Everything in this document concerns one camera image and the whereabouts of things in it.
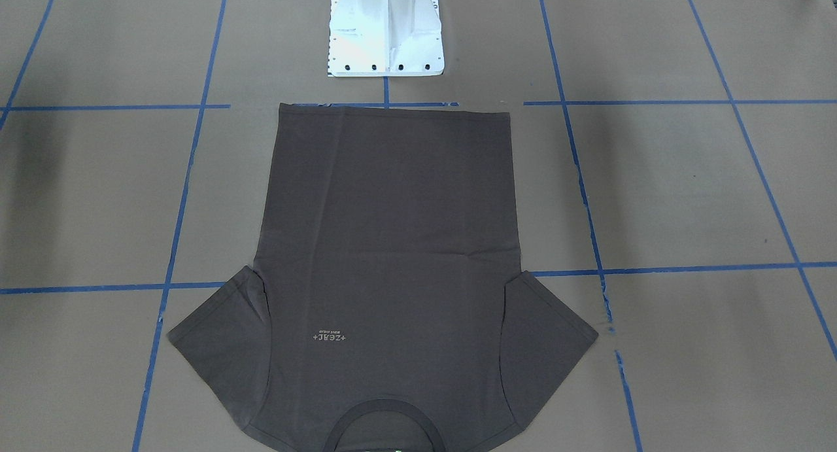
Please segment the dark brown t-shirt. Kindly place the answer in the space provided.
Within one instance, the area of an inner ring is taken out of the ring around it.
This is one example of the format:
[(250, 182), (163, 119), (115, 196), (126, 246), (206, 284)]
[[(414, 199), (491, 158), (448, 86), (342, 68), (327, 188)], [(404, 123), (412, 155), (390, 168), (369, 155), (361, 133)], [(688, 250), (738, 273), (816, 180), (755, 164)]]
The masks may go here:
[(521, 268), (509, 113), (281, 104), (253, 264), (167, 335), (278, 451), (489, 451), (598, 333)]

